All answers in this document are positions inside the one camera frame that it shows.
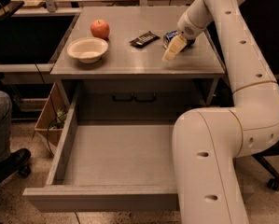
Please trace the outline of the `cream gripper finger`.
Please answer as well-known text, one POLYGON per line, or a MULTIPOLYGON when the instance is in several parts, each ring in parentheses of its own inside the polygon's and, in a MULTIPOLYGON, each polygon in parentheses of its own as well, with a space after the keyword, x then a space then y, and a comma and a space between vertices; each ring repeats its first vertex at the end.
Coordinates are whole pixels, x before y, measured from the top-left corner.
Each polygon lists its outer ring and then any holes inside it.
POLYGON ((182 35, 176 35, 170 41, 168 48, 165 50, 162 59, 165 62, 171 61, 187 45, 187 40, 182 35))

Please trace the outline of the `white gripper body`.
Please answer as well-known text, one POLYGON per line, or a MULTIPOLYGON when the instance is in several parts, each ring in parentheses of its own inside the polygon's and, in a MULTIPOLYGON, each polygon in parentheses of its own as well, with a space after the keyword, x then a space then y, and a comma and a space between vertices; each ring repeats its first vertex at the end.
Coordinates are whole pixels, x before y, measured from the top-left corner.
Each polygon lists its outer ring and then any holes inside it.
POLYGON ((183 13, 177 23, 177 32, 185 37, 186 40, 196 39, 205 28, 205 24, 199 24, 198 21, 195 21, 188 11, 183 13))

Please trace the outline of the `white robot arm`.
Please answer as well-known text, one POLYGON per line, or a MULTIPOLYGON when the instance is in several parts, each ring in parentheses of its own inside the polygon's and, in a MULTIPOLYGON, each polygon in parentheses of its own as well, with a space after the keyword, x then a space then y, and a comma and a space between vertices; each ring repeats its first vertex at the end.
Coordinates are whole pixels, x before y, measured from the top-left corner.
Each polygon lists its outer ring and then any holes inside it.
POLYGON ((245 0, 195 0, 163 55, 214 23, 234 105, 182 114, 173 128, 173 162, 182 224, 249 224, 233 161, 279 140, 279 86, 239 6, 245 0))

